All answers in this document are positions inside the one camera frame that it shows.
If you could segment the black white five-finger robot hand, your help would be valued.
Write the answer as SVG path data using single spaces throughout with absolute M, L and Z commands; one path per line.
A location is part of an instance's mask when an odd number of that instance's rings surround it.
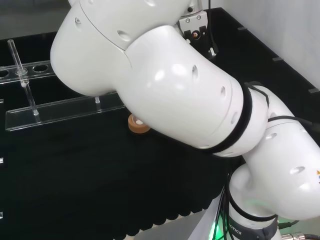
M 218 52 L 211 31 L 208 29 L 207 12 L 201 10 L 194 14 L 185 15 L 178 21 L 178 26 L 186 40 L 201 55 L 208 60 L 215 58 Z

